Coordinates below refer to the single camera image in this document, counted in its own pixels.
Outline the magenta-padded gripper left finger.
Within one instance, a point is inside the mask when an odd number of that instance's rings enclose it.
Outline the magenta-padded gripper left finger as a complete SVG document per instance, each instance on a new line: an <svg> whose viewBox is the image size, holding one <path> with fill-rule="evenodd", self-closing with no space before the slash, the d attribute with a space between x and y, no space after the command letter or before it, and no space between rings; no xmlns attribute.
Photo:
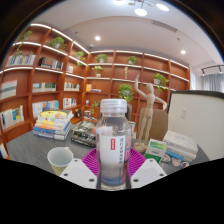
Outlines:
<svg viewBox="0 0 224 224"><path fill-rule="evenodd" d="M96 189L99 174L99 164L96 150L92 149L81 159L74 158L60 177L78 186Z"/></svg>

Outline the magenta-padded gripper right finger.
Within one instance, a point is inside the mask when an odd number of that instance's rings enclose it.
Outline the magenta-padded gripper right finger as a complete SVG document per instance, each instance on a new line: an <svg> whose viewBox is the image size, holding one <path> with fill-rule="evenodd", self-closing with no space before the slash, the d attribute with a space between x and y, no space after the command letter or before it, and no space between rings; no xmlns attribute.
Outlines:
<svg viewBox="0 0 224 224"><path fill-rule="evenodd" d="M140 188L166 176L155 159L146 159L138 151L131 149L128 161L128 175L132 189Z"/></svg>

